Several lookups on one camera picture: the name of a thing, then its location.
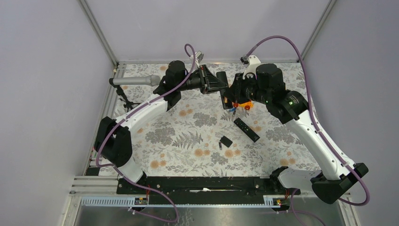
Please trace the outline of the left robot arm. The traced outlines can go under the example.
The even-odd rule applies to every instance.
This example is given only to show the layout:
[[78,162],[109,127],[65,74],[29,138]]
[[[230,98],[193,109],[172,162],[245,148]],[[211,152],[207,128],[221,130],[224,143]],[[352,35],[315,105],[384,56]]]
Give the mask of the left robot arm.
[[104,117],[100,121],[94,143],[97,157],[108,160],[108,166],[128,181],[132,192],[143,192],[146,181],[133,157],[131,134],[172,109],[180,101],[182,91],[198,89],[202,94],[210,94],[226,88],[225,72],[213,74],[206,65],[194,65],[187,70],[182,61],[170,62],[158,87],[147,100],[117,119]]

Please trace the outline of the black remote control back up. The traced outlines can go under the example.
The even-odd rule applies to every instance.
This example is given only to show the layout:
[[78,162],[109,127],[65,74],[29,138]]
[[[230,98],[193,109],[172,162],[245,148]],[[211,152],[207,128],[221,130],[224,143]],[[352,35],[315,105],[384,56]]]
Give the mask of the black remote control back up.
[[227,90],[228,87],[229,87],[226,72],[225,72],[225,71],[217,72],[217,73],[216,73],[216,76],[217,76],[217,78],[223,83],[223,87],[222,87],[222,89],[220,90],[220,97],[221,97],[221,101],[222,101],[222,107],[223,107],[223,109],[225,109],[225,110],[232,109],[232,103],[231,103],[231,101],[229,101],[229,100],[227,99],[227,97],[224,95],[224,93],[226,92],[226,90]]

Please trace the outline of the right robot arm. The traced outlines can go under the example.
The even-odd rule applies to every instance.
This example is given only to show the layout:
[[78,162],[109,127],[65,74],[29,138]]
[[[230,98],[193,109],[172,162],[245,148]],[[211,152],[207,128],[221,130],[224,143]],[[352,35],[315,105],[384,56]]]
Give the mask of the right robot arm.
[[270,188],[281,194],[288,188],[311,191],[327,204],[339,200],[368,173],[364,163],[355,163],[337,147],[309,110],[309,103],[297,91],[286,89],[283,72],[275,64],[256,64],[234,76],[225,93],[241,104],[254,101],[293,132],[318,163],[319,170],[280,167],[272,172]]

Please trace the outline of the black battery cover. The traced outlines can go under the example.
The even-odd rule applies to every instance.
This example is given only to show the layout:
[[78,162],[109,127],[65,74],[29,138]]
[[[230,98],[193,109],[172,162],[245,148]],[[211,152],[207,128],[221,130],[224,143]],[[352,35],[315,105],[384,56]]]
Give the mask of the black battery cover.
[[219,142],[226,147],[230,147],[233,144],[233,142],[226,136],[221,137]]

